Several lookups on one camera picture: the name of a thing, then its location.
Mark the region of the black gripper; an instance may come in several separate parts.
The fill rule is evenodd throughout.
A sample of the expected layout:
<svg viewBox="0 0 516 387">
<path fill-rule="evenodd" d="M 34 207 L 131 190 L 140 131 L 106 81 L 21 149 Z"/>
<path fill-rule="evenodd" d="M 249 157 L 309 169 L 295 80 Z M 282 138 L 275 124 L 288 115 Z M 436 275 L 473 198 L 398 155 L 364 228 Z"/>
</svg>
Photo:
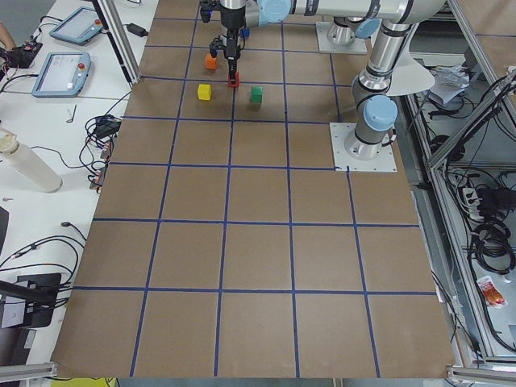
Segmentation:
<svg viewBox="0 0 516 387">
<path fill-rule="evenodd" d="M 234 83 L 234 74 L 238 72 L 238 59 L 243 49 L 241 30 L 227 30 L 216 36 L 209 45 L 209 52 L 215 58 L 220 51 L 228 60 L 228 82 Z"/>
<path fill-rule="evenodd" d="M 239 30 L 245 26 L 245 0 L 219 0 L 221 23 L 227 30 Z"/>
</svg>

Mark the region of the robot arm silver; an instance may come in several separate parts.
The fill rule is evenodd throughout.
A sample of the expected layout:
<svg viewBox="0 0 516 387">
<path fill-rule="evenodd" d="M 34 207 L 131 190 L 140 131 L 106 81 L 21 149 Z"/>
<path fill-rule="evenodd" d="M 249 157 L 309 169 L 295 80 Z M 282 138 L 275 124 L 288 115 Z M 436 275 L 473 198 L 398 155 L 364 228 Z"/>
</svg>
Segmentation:
<svg viewBox="0 0 516 387">
<path fill-rule="evenodd" d="M 202 21 L 210 21 L 211 13 L 220 13 L 223 26 L 219 47 L 228 62 L 228 84 L 235 86 L 237 60 L 240 58 L 241 30 L 248 27 L 245 1 L 200 1 Z M 442 1 L 258 1 L 258 23 L 279 23 L 289 15 L 380 19 L 381 25 L 369 62 L 359 75 L 359 83 L 369 90 L 389 88 L 392 72 L 403 46 L 409 42 L 412 26 L 429 19 L 443 6 Z"/>
<path fill-rule="evenodd" d="M 355 31 L 368 22 L 375 23 L 377 37 L 368 63 L 352 83 L 358 122 L 346 138 L 346 151 L 351 157 L 371 160 L 384 146 L 384 136 L 397 118 L 397 105 L 388 95 L 395 67 L 418 23 L 436 14 L 443 2 L 201 1 L 199 6 L 205 23 L 213 11 L 220 13 L 222 34 L 210 44 L 210 54 L 223 52 L 230 87 L 239 86 L 237 61 L 243 49 L 241 31 L 246 27 L 279 23 L 288 15 L 331 16 L 338 27 Z"/>
</svg>

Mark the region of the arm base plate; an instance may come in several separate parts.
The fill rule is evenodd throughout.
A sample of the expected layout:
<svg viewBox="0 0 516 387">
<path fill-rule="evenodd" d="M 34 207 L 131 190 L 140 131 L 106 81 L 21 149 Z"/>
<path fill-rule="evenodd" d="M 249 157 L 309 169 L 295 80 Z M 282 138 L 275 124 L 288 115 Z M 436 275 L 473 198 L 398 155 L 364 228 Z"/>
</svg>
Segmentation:
<svg viewBox="0 0 516 387">
<path fill-rule="evenodd" d="M 362 144 L 354 123 L 330 123 L 334 170 L 338 172 L 396 173 L 389 136 L 376 145 Z"/>
<path fill-rule="evenodd" d="M 350 27 L 341 27 L 333 22 L 317 22 L 316 32 L 320 52 L 365 55 L 368 51 L 365 40 L 357 38 Z"/>
</svg>

